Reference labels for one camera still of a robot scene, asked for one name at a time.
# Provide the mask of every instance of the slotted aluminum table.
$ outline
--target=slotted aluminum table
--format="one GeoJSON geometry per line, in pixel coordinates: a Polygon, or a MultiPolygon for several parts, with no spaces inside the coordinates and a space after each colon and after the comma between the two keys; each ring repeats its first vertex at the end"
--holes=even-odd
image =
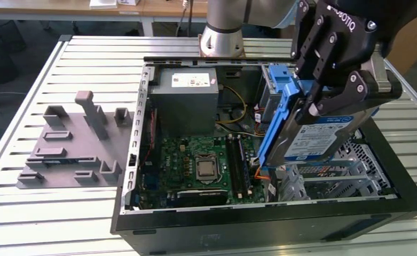
{"type": "MultiPolygon", "coordinates": [[[[75,36],[59,42],[0,140],[0,255],[136,255],[109,234],[115,187],[14,188],[25,158],[41,132],[48,105],[81,112],[79,90],[95,92],[104,111],[133,111],[143,56],[197,56],[196,38],[75,36]]],[[[250,57],[288,57],[290,41],[246,39],[250,57]]],[[[374,119],[417,183],[417,94],[402,80],[399,100],[374,119]]],[[[203,254],[417,255],[417,218],[394,222],[352,241],[300,244],[203,254]]]]}

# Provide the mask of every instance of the green circuit board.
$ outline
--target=green circuit board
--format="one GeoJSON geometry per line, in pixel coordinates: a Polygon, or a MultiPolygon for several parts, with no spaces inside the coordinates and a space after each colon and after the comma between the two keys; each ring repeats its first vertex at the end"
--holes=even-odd
{"type": "MultiPolygon", "coordinates": [[[[255,157],[254,142],[250,137],[240,140],[244,157],[255,157]]],[[[168,208],[165,196],[169,191],[191,189],[222,189],[228,192],[227,204],[262,203],[264,201],[263,188],[259,180],[252,179],[251,194],[238,198],[231,191],[231,177],[226,152],[224,137],[187,137],[163,139],[157,178],[153,190],[145,191],[145,208],[168,208]],[[216,179],[211,182],[200,181],[196,176],[196,162],[200,157],[210,156],[218,164],[216,179]]]]}

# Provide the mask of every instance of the power supply label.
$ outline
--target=power supply label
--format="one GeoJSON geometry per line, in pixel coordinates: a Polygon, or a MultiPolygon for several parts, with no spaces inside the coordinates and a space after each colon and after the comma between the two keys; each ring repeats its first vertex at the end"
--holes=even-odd
{"type": "Polygon", "coordinates": [[[284,154],[288,161],[316,159],[336,140],[335,132],[343,129],[352,116],[320,117],[315,124],[302,125],[284,154]]]}
{"type": "Polygon", "coordinates": [[[210,87],[208,73],[173,73],[172,87],[210,87]]]}

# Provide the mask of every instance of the motherboard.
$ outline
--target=motherboard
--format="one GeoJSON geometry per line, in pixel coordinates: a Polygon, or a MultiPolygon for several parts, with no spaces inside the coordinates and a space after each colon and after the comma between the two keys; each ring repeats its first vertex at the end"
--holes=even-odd
{"type": "Polygon", "coordinates": [[[164,209],[264,202],[248,136],[165,138],[157,168],[143,172],[140,206],[164,209]]]}

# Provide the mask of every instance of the ram slot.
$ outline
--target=ram slot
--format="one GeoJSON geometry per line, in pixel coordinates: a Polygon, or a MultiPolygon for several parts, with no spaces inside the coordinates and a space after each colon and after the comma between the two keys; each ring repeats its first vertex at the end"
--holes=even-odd
{"type": "Polygon", "coordinates": [[[247,186],[243,178],[242,151],[238,138],[226,138],[227,162],[231,180],[231,191],[236,198],[247,195],[247,186]]]}
{"type": "Polygon", "coordinates": [[[250,172],[248,172],[248,164],[246,161],[246,156],[244,156],[244,150],[243,150],[243,145],[242,145],[242,139],[238,138],[238,147],[239,147],[239,154],[240,154],[240,173],[242,173],[242,177],[243,177],[243,193],[246,193],[246,195],[250,195],[252,192],[250,190],[251,188],[251,181],[250,181],[250,172]]]}

